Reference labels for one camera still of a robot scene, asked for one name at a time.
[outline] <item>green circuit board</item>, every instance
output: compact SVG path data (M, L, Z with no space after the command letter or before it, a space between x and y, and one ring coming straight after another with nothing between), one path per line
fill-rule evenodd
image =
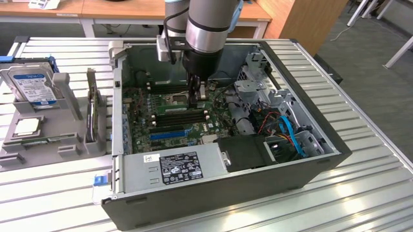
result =
M228 137L237 134L236 127L223 126L221 119L231 121L231 114L221 104L212 109L212 99L223 88L208 92L208 101L197 103L197 108L187 107L187 93L184 91L172 94L152 94L141 88L124 89L122 103L126 106L130 128L130 146L133 153L149 152L183 146L201 144L204 135L216 134L217 137ZM149 139L149 130L156 128L152 116L171 114L187 114L191 111L207 111L204 122L180 124L184 128L183 137L167 139Z

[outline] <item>robotic arm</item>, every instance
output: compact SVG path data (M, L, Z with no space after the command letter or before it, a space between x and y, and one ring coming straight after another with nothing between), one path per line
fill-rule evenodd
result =
M173 64L175 54L183 51L189 107L207 100L207 79L216 72L241 4L241 0L165 0L167 18L163 35L156 40L157 56L160 61L169 60Z

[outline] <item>warning label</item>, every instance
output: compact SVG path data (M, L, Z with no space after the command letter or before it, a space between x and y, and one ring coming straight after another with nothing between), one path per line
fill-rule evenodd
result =
M20 91L26 100L36 105L49 105L56 102L52 89L46 86L42 74L25 74L13 76Z
M203 178L196 152L160 157L159 163L165 185Z

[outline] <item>floor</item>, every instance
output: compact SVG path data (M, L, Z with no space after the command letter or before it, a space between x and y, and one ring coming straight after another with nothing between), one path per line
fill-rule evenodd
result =
M407 52L388 70L382 67L407 38L382 22L359 19L352 28L330 41L347 28L350 16L344 10L318 54L343 78L340 87L351 99L413 160L413 53ZM112 28L116 35L124 34L126 29L126 25ZM0 36L0 55L6 55L17 35L84 36L81 26L72 24L0 23L0 31L6 31ZM105 32L101 25L94 25L96 37L110 37ZM156 33L156 26L147 29L132 25L124 37L153 37Z

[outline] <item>slotted metal surface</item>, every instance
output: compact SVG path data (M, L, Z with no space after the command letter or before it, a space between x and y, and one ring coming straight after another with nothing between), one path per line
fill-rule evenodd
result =
M96 68L98 89L110 96L112 72L105 51L112 39L30 38L20 49L21 57L52 54L60 70L69 72L76 96L86 94L85 68ZM300 46L288 40L267 42L352 155L302 189L133 231L410 230L411 163ZM275 73L274 77L286 87ZM4 83L0 91L1 143L14 109ZM93 175L109 167L110 157L104 156L0 173L0 231L116 231L101 207L92 203Z

